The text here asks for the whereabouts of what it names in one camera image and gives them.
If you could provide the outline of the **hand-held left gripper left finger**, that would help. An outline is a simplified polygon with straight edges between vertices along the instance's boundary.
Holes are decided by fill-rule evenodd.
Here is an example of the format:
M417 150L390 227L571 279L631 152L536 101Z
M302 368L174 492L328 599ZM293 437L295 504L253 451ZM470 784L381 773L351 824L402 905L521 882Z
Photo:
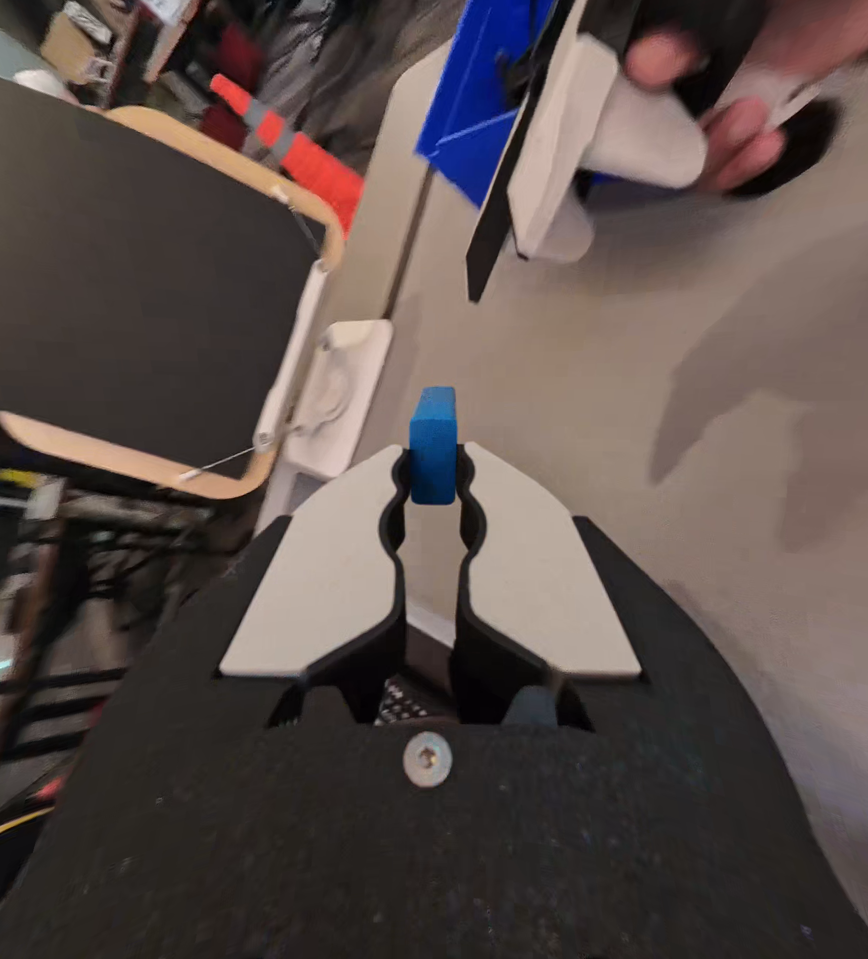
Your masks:
M276 707L335 688L375 723L404 664L408 453L391 445L312 494L286 519L260 585L219 663L230 678L283 680Z

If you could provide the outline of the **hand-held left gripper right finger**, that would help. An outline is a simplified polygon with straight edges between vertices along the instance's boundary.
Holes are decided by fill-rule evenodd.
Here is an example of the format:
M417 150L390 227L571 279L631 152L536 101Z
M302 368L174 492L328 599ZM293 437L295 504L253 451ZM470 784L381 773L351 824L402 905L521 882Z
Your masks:
M640 662L577 517L485 447L467 442L457 456L459 719L502 721L524 689L540 689L556 721L587 721L580 687L637 682Z

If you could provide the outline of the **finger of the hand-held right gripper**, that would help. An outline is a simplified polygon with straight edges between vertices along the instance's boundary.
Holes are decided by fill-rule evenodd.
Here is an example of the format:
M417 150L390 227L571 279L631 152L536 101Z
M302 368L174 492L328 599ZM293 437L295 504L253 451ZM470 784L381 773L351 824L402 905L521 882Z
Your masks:
M506 249L512 249L521 259L540 258L566 264L579 260L591 246L592 223L578 198L568 192L556 201L555 218L544 230L538 251L525 252L514 229L509 197L512 177L535 118L556 45L569 33L569 16L573 12L584 13L586 5L585 1L552 2L542 26L538 26L537 3L529 2L527 49L518 57L500 52L495 58L506 102L516 103L517 113L465 254L465 289L469 302L481 300L494 267Z
M595 39L563 39L550 61L508 183L512 243L522 258L579 260L595 228L573 180L619 72Z

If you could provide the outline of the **blue plastic bin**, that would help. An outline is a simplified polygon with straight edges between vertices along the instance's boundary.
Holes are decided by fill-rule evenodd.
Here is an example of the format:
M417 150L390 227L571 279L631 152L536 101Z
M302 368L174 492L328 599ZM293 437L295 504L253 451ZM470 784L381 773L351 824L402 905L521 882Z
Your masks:
M482 207L513 130L553 1L470 1L416 152Z

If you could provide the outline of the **blue rectangular block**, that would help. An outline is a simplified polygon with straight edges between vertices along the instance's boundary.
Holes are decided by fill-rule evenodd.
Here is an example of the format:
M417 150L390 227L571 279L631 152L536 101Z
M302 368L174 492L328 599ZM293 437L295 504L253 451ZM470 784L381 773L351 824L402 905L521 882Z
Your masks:
M446 506L456 496L458 423L452 387L425 388L409 423L411 498Z

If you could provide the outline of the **grey desk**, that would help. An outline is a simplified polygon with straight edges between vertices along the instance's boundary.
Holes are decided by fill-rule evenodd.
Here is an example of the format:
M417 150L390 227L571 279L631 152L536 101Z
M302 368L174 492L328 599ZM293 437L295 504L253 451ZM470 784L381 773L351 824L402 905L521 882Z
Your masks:
M392 89L341 265L325 287L328 323L388 319L397 308L432 181L416 146L449 48L442 43Z
M689 613L771 727L868 922L868 71L770 197L598 214L583 260L507 259L465 298L475 219L432 173L353 462L425 387L590 517Z

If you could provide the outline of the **person's right hand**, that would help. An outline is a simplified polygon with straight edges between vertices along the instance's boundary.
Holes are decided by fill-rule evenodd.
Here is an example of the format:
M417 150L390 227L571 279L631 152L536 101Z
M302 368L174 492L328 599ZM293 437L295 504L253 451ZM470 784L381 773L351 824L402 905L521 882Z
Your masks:
M839 120L834 103L807 104L784 125L773 120L777 88L811 87L868 59L868 1L769 2L764 26L744 70L753 76L747 97L707 111L700 191L733 198L762 196L817 162Z

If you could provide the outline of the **white monitor stand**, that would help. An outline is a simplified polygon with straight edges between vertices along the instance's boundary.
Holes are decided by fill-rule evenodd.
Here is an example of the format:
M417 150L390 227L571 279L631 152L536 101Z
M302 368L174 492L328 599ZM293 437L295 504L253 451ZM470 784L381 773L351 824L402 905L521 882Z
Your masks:
M353 461L393 340L387 319L320 327L328 277L321 260L308 271L253 435L255 454L277 454L323 482L339 477Z

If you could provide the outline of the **orange traffic cone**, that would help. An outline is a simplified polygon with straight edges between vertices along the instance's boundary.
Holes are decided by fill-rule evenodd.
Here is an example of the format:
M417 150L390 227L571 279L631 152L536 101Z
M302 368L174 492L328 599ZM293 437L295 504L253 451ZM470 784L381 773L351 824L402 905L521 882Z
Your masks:
M211 90L239 116L280 171L332 209L347 237L363 196L363 177L224 75L212 77Z

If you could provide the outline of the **wood-framed black screen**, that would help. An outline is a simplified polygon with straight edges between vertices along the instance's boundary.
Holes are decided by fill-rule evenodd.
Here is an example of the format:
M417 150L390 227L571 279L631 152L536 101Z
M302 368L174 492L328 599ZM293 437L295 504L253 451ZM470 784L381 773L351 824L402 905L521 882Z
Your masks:
M194 497L253 492L344 246L320 198L163 113L0 78L0 428Z

